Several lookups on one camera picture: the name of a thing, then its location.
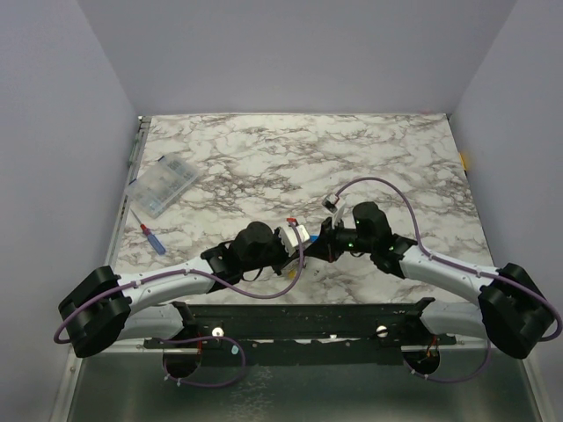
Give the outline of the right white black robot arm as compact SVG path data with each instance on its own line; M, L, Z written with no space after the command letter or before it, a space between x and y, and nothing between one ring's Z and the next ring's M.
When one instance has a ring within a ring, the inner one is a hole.
M352 229L326 218L305 256L332 263L345 252L367 254L383 273L462 297L479 309L487 338L512 358L528 357L554 322L544 295L521 266L470 265L425 251L419 242L393 233L385 212L373 201L354 206L353 218Z

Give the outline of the black mounting base rail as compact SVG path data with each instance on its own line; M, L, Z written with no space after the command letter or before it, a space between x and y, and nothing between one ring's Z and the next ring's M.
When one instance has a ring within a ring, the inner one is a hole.
M263 366L400 365L401 349L422 350L435 335L421 322L434 303L340 305L192 305L175 303L181 317L170 344L152 336L148 349L165 356L198 357L205 364L236 363L226 341L209 339L215 328L235 339L248 364Z

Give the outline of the silver key organiser with rings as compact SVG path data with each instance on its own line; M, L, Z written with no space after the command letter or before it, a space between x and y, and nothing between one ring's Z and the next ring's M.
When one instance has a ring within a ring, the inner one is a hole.
M297 276L298 271L301 271L300 272L301 276L304 275L306 266L307 266L307 258L303 259L302 265L300 265L299 258L296 258L290 261L281 269L281 276L288 280L293 280Z

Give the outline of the clear plastic screw box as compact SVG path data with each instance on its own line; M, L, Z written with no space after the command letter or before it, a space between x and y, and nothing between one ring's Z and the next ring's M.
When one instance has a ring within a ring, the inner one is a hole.
M197 167L174 153L161 156L126 189L135 206L150 218L158 218L200 176Z

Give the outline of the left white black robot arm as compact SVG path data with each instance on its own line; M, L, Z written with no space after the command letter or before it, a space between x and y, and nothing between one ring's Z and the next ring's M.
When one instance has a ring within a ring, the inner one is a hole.
M244 273L284 267L293 258L303 260L310 241L307 229L294 219L277 229L252 222L234 241L183 264L122 275L111 266L98 267L60 302L62 323L54 341L72 345L78 358L138 338L166 338L174 346L186 346L193 339L194 325L178 315L173 301L221 288L240 293L237 284Z

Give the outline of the blue red screwdriver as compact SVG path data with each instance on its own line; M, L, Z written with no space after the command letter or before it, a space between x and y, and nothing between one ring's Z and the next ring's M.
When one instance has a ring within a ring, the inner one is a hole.
M143 235L149 242L152 249L160 256L166 254L166 248L162 245L162 243L158 240L158 238L152 233L152 231L141 221L139 216L135 213L135 211L131 210L131 214L135 218L135 221L138 223L139 228L141 229Z

